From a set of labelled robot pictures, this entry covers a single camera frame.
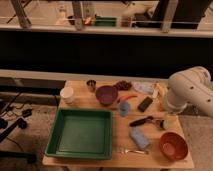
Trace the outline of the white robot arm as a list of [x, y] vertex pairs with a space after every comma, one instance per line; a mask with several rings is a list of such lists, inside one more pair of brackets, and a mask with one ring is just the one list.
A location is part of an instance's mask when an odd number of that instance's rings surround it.
[[188, 103], [213, 118], [213, 90], [209, 88], [210, 72], [201, 66], [172, 74], [168, 91], [163, 97], [163, 107], [168, 113], [179, 114]]

